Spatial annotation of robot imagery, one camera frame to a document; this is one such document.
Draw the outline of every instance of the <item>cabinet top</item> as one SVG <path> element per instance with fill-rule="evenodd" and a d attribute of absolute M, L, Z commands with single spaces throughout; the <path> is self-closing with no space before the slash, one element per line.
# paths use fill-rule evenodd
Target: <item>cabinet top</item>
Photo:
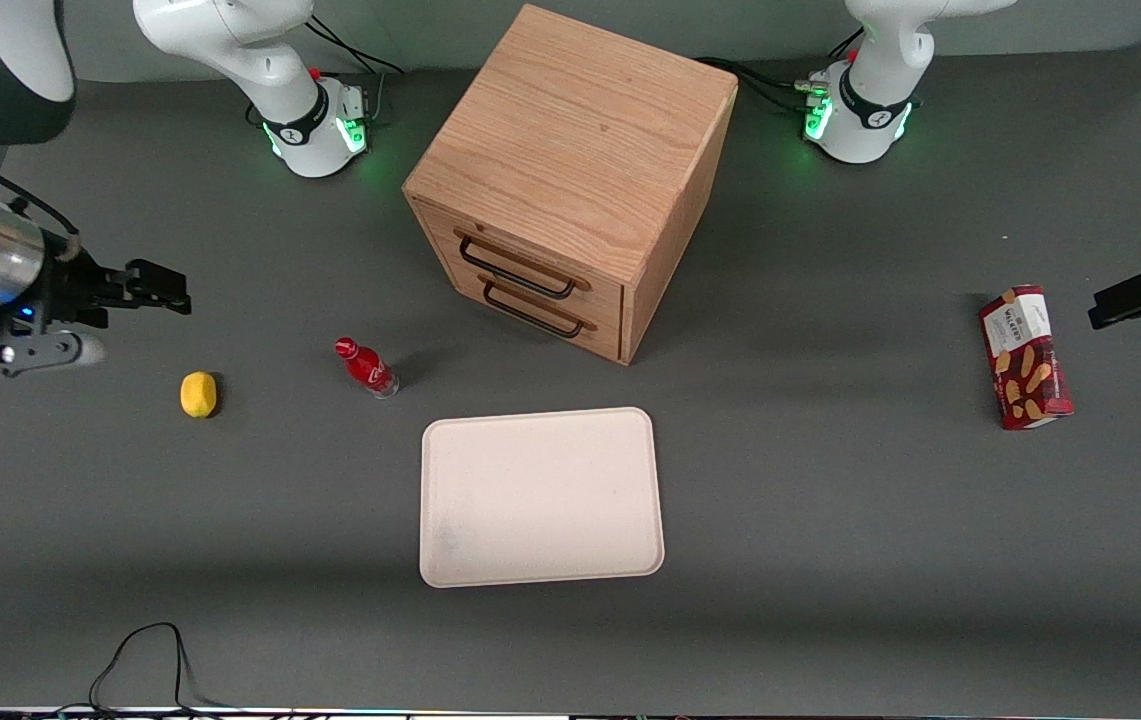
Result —
<path fill-rule="evenodd" d="M 405 192 L 634 282 L 736 87 L 525 5 Z"/>

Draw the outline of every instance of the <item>wall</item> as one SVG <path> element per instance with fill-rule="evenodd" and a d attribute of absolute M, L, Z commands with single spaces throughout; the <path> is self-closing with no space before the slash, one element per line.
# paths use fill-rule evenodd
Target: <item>wall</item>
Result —
<path fill-rule="evenodd" d="M 682 55 L 731 59 L 822 55 L 857 27 L 839 0 L 541 0 L 544 8 Z M 521 0 L 317 0 L 349 45 L 406 68 L 479 67 Z M 76 75 L 107 82 L 213 76 L 163 55 L 135 26 L 130 0 L 64 0 Z M 1141 0 L 1022 0 L 985 17 L 936 23 L 940 54 L 1109 50 L 1140 45 Z M 354 67 L 306 29 L 305 60 Z"/>

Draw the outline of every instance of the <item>red box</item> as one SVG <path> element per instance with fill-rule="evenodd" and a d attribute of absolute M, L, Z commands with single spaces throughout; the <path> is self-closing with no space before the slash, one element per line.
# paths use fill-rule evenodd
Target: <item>red box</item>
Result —
<path fill-rule="evenodd" d="M 1045 292 L 1021 284 L 978 314 L 1001 405 L 1001 427 L 1028 430 L 1073 414 L 1073 397 L 1054 351 Z"/>

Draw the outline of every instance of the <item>green led light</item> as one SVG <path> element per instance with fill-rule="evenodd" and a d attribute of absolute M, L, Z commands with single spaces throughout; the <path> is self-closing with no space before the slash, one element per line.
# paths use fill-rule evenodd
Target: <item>green led light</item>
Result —
<path fill-rule="evenodd" d="M 277 138 L 272 137 L 272 131 L 268 129 L 268 123 L 262 123 L 262 132 L 268 136 L 268 141 L 272 143 L 272 154 L 281 157 L 281 147 L 277 147 Z"/>
<path fill-rule="evenodd" d="M 827 129 L 827 120 L 832 118 L 832 100 L 825 97 L 820 106 L 811 110 L 811 113 L 812 116 L 806 120 L 806 135 L 811 140 L 818 140 L 818 138 L 823 137 L 823 131 Z"/>
<path fill-rule="evenodd" d="M 359 120 L 334 118 L 334 127 L 354 155 L 365 149 L 365 124 Z"/>
<path fill-rule="evenodd" d="M 903 137 L 904 128 L 908 126 L 908 115 L 912 114 L 912 102 L 908 102 L 907 108 L 903 110 L 903 118 L 899 118 L 899 129 L 895 131 L 895 139 L 899 140 Z"/>

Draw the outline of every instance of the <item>red bottle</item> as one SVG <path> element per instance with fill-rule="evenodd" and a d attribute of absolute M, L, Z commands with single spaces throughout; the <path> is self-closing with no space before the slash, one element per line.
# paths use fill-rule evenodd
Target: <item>red bottle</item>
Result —
<path fill-rule="evenodd" d="M 379 359 L 378 351 L 356 345 L 349 337 L 338 338 L 334 351 L 347 364 L 347 374 L 353 375 L 356 382 L 380 401 L 393 397 L 400 389 L 396 373 Z"/>

